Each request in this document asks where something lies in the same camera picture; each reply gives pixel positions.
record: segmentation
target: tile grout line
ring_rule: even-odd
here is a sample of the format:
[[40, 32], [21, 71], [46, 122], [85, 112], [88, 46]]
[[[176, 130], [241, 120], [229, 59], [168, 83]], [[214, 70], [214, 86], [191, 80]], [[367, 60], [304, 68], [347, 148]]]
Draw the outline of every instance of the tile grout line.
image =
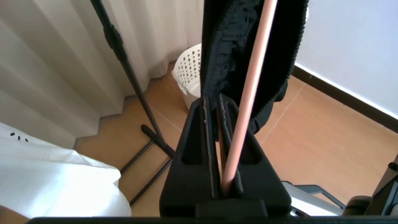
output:
[[180, 132], [182, 132], [182, 130], [180, 128], [177, 127], [177, 125], [173, 124], [173, 122], [171, 122], [171, 120], [169, 120], [168, 118], [166, 118], [164, 115], [162, 115], [162, 113], [160, 111], [158, 111], [157, 109], [155, 109], [154, 107], [151, 106], [151, 109], [156, 111], [159, 115], [161, 115], [161, 117], [163, 117], [166, 121], [168, 121], [170, 124], [172, 124], [172, 126], [174, 126], [175, 128], [177, 128]]
[[286, 107], [286, 110], [282, 113], [282, 115], [279, 117], [279, 119], [276, 121], [276, 123], [274, 124], [274, 126], [271, 128], [271, 130], [269, 130], [268, 134], [266, 135], [266, 137], [261, 141], [260, 146], [262, 145], [262, 143], [267, 139], [268, 135], [272, 132], [272, 130], [274, 130], [274, 128], [276, 127], [276, 125], [278, 124], [278, 122], [280, 121], [280, 119], [282, 119], [282, 117], [285, 115], [286, 111], [290, 108], [291, 104], [295, 101], [296, 97], [298, 97], [298, 95], [300, 94], [300, 92], [303, 90], [303, 88], [306, 86], [307, 84], [304, 83], [304, 85], [301, 87], [301, 89], [297, 92], [297, 94], [294, 96], [293, 100], [289, 103], [289, 105]]

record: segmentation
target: stand base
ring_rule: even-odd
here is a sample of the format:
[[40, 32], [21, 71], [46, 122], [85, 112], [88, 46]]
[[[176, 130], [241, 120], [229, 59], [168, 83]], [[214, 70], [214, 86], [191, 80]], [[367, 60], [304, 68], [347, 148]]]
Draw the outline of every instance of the stand base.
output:
[[160, 177], [160, 175], [162, 175], [162, 173], [168, 168], [169, 165], [171, 165], [172, 161], [173, 161], [173, 157], [175, 154], [175, 151], [168, 145], [162, 144], [162, 141], [160, 140], [160, 138], [158, 137], [158, 135], [153, 132], [153, 130], [151, 130], [148, 126], [146, 125], [142, 125], [141, 126], [141, 131], [146, 134], [149, 138], [150, 141], [148, 142], [148, 144], [146, 144], [121, 170], [120, 173], [123, 175], [123, 173], [125, 173], [125, 171], [128, 170], [128, 168], [141, 156], [143, 155], [143, 153], [150, 147], [150, 145], [152, 145], [153, 143], [155, 143], [156, 145], [158, 145], [169, 157], [170, 159], [166, 162], [166, 164], [163, 165], [163, 167], [160, 169], [160, 171], [158, 171], [158, 173], [156, 173], [155, 176], [153, 176], [153, 178], [151, 178], [151, 180], [138, 192], [138, 194], [130, 201], [130, 206], [134, 205], [134, 203], [145, 193], [145, 191], [156, 181], [156, 179], [158, 177]]

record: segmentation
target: white bag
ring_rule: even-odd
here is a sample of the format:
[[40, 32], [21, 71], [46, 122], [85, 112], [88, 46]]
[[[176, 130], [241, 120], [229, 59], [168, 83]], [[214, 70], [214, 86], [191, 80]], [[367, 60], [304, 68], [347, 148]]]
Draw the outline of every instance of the white bag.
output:
[[0, 205], [27, 218], [131, 216], [117, 168], [0, 123]]

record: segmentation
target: white cloth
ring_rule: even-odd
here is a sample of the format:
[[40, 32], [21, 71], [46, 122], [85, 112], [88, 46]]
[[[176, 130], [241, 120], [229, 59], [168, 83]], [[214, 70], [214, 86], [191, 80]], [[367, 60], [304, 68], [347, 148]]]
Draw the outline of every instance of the white cloth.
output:
[[[103, 0], [144, 91], [201, 42], [203, 2]], [[0, 122], [66, 148], [134, 94], [93, 6], [79, 0], [1, 0], [0, 84], [0, 103], [9, 104]]]
[[115, 167], [0, 123], [0, 205], [27, 218], [131, 216]]

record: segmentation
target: white object on floor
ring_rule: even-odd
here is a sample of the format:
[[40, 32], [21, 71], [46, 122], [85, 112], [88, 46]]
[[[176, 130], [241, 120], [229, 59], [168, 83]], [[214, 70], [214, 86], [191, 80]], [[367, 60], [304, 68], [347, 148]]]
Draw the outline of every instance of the white object on floor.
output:
[[200, 56], [201, 44], [190, 47], [178, 57], [172, 70], [188, 109], [200, 97]]
[[27, 218], [131, 216], [117, 168], [0, 123], [0, 205]]

